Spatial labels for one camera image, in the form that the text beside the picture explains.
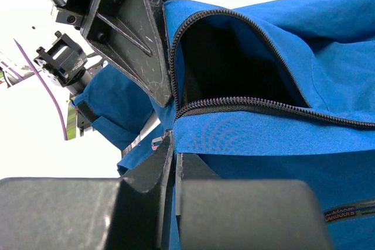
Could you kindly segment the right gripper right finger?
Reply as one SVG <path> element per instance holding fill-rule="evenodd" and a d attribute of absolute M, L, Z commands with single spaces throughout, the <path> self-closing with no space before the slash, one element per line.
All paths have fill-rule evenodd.
<path fill-rule="evenodd" d="M 225 180 L 195 154 L 176 157 L 183 249 L 332 249 L 321 207 L 299 180 Z"/>

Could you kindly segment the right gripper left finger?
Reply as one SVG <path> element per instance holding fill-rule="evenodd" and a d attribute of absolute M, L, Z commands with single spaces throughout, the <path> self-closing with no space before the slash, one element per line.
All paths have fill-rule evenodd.
<path fill-rule="evenodd" d="M 117 179 L 1 180 L 2 249 L 168 249 L 173 137 Z"/>

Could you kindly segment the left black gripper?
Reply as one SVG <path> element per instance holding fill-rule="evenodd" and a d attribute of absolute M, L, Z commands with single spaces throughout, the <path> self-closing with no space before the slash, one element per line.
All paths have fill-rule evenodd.
<path fill-rule="evenodd" d="M 163 0 L 51 0 L 57 23 L 81 30 L 97 52 L 164 107 L 168 75 Z"/>

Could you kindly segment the blue hooded zip jacket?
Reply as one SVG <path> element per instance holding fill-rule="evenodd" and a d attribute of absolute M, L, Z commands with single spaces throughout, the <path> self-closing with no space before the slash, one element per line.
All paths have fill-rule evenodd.
<path fill-rule="evenodd" d="M 154 138 L 225 180 L 299 180 L 335 249 L 374 248 L 374 0 L 276 0 L 233 10 L 166 5 L 175 97 L 157 106 L 107 66 L 75 99 L 125 148 Z"/>

